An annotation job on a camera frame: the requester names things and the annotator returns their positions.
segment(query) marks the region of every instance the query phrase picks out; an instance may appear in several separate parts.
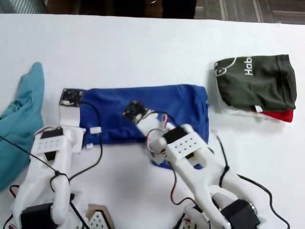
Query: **white tabletop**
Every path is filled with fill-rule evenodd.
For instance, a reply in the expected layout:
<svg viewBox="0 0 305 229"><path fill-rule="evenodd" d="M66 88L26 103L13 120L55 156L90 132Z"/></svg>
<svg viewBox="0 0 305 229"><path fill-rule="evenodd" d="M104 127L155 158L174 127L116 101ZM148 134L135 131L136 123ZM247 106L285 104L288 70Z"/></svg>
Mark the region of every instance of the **white tabletop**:
<svg viewBox="0 0 305 229"><path fill-rule="evenodd" d="M305 26L227 21L95 16L0 15L0 112L19 79L39 61L45 74L43 118L58 123L63 87L90 89L197 84L209 95L210 130L217 130L229 162L274 195L274 208L293 229L305 228ZM213 63L227 57L289 54L298 97L291 124L217 113ZM213 148L221 154L213 135ZM99 149L73 158L73 172L92 164ZM25 172L16 180L20 184ZM118 229L171 228L183 206L170 202L173 173L155 167L142 145L105 146L101 163L73 180L90 203L107 206ZM268 205L267 195L253 190ZM175 199L191 195L178 180ZM13 199L0 193L0 224ZM285 224L271 217L274 228Z"/></svg>

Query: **dark floor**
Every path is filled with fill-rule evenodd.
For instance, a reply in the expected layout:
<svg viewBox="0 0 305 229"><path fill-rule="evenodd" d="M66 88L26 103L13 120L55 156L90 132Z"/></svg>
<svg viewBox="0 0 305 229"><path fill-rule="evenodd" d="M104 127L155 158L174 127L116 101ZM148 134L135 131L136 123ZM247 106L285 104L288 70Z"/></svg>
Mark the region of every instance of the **dark floor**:
<svg viewBox="0 0 305 229"><path fill-rule="evenodd" d="M146 17L162 17L162 0L144 1L146 1ZM49 0L48 2L50 13L75 14L75 8L78 8L79 14L114 15L113 0ZM195 19L305 24L305 0L197 0Z"/></svg>
<svg viewBox="0 0 305 229"><path fill-rule="evenodd" d="M305 24L305 0L197 0L195 18Z"/></svg>

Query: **teal towel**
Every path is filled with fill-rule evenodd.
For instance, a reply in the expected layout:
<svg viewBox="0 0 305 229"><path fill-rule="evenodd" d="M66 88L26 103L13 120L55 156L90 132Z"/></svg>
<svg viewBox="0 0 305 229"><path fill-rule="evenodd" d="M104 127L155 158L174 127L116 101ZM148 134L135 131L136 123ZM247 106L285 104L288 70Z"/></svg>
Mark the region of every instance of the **teal towel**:
<svg viewBox="0 0 305 229"><path fill-rule="evenodd" d="M30 152L34 133L43 126L43 94L42 65L36 62L30 72L21 77L16 100L0 117L0 136ZM13 182L28 163L27 154L0 139L0 191Z"/></svg>

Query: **white logo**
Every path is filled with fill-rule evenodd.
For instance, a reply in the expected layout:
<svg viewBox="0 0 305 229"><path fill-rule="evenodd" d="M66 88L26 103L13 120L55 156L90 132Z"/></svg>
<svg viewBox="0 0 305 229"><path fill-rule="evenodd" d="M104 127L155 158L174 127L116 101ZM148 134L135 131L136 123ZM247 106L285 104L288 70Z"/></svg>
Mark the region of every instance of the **white logo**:
<svg viewBox="0 0 305 229"><path fill-rule="evenodd" d="M247 56L246 61L244 62L246 64L245 75L253 75L252 74L252 58L251 56Z"/></svg>

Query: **fabric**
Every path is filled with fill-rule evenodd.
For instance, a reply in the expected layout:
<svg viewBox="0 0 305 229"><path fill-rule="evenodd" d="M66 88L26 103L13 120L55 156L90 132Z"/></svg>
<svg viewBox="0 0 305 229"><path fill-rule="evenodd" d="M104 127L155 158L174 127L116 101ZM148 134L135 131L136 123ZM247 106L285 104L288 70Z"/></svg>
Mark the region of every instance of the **fabric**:
<svg viewBox="0 0 305 229"><path fill-rule="evenodd" d="M292 122L294 117L293 110L287 110L283 112L262 112L262 114L288 123Z"/></svg>
<svg viewBox="0 0 305 229"><path fill-rule="evenodd" d="M34 133L42 128L44 77L41 63L34 63L21 77L16 100L0 117L0 136L31 151ZM0 191L29 163L29 156L0 139Z"/></svg>
<svg viewBox="0 0 305 229"><path fill-rule="evenodd" d="M214 65L222 100L245 111L283 112L295 109L295 73L288 55L247 56Z"/></svg>
<svg viewBox="0 0 305 229"><path fill-rule="evenodd" d="M122 116L125 107L134 99L153 110L168 112L179 125L192 125L194 130L208 141L209 120L205 88L184 84L85 91L83 101L95 105L102 116L103 144L145 141L145 136L135 124ZM89 132L90 127L97 125L94 110L88 105L81 105L80 127L87 129L85 144L99 144L98 135L91 135Z"/></svg>

